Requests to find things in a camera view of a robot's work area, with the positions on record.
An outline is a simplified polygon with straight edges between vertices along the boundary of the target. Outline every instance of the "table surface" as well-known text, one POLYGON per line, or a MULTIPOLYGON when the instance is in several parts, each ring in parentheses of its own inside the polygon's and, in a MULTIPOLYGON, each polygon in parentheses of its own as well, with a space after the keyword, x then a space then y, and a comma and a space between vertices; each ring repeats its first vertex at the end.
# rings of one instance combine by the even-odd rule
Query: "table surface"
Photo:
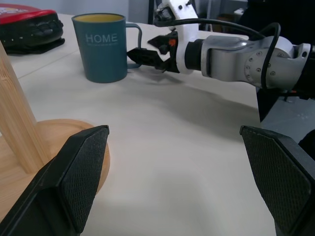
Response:
MULTIPOLYGON (((63 46, 10 58, 38 121, 110 127, 111 168, 82 235, 274 236, 239 135, 241 125, 260 126, 255 88, 147 66, 92 83, 70 17, 60 15, 63 46)), ((139 25, 143 44, 169 32, 139 25)), ((136 29, 127 35, 130 50, 136 29)))

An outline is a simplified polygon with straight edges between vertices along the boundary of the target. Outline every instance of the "mug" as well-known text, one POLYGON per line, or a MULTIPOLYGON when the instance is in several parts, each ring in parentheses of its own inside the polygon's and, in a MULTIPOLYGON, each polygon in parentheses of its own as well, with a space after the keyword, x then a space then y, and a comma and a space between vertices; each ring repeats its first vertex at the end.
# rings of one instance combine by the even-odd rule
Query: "mug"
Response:
POLYGON ((140 66, 127 64, 126 28, 139 30, 141 47, 142 30, 137 24, 126 24, 124 16, 111 13, 77 15, 72 21, 88 80, 116 82, 126 77, 127 69, 140 66))

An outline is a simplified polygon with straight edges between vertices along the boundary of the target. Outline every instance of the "mug handle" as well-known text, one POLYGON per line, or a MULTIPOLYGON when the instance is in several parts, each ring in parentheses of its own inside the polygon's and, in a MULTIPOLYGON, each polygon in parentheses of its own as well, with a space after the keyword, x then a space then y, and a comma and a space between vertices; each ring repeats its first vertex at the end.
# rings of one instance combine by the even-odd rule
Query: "mug handle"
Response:
MULTIPOLYGON (((140 26, 138 26, 137 24, 134 23, 126 23, 126 28, 137 28, 139 30, 138 33, 138 48, 141 48, 141 40, 142 40, 142 30, 140 28, 140 26)), ((128 69, 135 69, 135 68, 139 68, 141 65, 139 64, 128 64, 128 69)))

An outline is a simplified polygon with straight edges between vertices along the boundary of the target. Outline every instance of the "black object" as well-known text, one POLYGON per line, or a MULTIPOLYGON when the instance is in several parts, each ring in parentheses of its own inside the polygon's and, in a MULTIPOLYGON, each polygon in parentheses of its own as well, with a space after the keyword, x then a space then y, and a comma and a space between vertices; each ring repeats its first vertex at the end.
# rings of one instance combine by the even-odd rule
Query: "black object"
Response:
POLYGON ((203 39, 189 42, 185 51, 185 66, 187 69, 201 71, 201 49, 203 39))
POLYGON ((171 8, 168 6, 164 7, 164 8, 160 8, 154 17, 155 22, 156 21, 158 21, 158 22, 160 22, 160 21, 173 21, 173 20, 175 20, 175 16, 174 16, 171 8))
POLYGON ((302 74, 296 83, 294 90, 301 91, 306 98, 314 97, 315 88, 315 48, 312 46, 311 53, 309 53, 308 60, 303 68, 302 74))
POLYGON ((0 26, 0 39, 8 54, 41 54, 64 44, 63 24, 48 14, 0 26))
POLYGON ((293 44, 315 41, 314 0, 249 0, 248 3, 239 24, 260 31, 270 23, 278 22, 282 28, 281 36, 293 44))
POLYGON ((299 146, 315 161, 315 130, 308 133, 299 142, 299 146))
POLYGON ((148 24, 153 24, 154 0, 149 0, 148 24))
POLYGON ((279 99, 278 94, 281 93, 280 89, 274 89, 273 93, 270 93, 269 91, 259 89, 257 92, 257 102, 258 102, 258 108, 259 108, 260 122, 262 122, 266 118, 271 108, 279 99))
POLYGON ((127 53, 128 57, 140 65, 153 66, 155 69, 179 73, 176 65, 176 51, 178 46, 177 31, 167 35, 159 35, 148 41, 148 44, 158 48, 160 53, 166 55, 168 52, 170 58, 163 61, 157 51, 147 50, 145 48, 134 48, 127 53))
POLYGON ((243 126, 256 185, 278 236, 315 235, 315 161, 291 138, 243 126))
POLYGON ((72 135, 0 224, 0 236, 77 236, 98 187, 108 126, 72 135))

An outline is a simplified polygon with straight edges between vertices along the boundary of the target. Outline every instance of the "textured black pad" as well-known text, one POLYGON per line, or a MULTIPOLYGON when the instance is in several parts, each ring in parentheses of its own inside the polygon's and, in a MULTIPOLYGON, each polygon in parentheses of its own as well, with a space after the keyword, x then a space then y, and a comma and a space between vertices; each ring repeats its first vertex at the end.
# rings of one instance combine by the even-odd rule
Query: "textured black pad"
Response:
POLYGON ((291 138, 271 131, 242 127, 241 135, 256 185, 278 227, 290 233, 307 211, 312 185, 278 138, 290 139, 286 142, 290 149, 306 154, 291 138))
POLYGON ((61 190, 76 232, 81 233, 98 187, 106 147, 106 130, 87 138, 63 178, 61 190))
POLYGON ((77 236, 98 187, 108 126, 68 138, 0 223, 0 236, 77 236))

